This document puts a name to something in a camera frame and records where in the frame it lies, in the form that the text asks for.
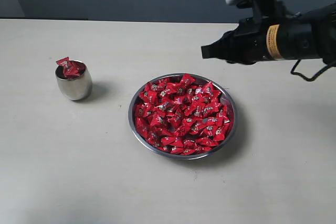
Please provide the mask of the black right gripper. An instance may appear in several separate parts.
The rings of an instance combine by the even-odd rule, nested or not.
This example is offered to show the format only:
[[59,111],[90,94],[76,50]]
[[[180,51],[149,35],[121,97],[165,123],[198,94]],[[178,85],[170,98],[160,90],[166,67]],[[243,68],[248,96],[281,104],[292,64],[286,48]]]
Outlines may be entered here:
[[266,33],[269,24],[259,23],[252,18],[242,19],[238,27],[223,34],[223,38],[201,46],[203,59],[220,59],[228,63],[255,64],[269,61],[270,56],[266,47]]

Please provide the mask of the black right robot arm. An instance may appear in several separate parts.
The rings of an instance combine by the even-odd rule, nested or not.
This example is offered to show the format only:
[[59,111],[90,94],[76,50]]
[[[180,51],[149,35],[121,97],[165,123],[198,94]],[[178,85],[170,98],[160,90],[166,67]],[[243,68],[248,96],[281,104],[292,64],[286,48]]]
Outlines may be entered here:
[[201,47],[202,58],[253,65],[262,61],[335,60],[335,4],[304,14],[241,19],[234,30]]

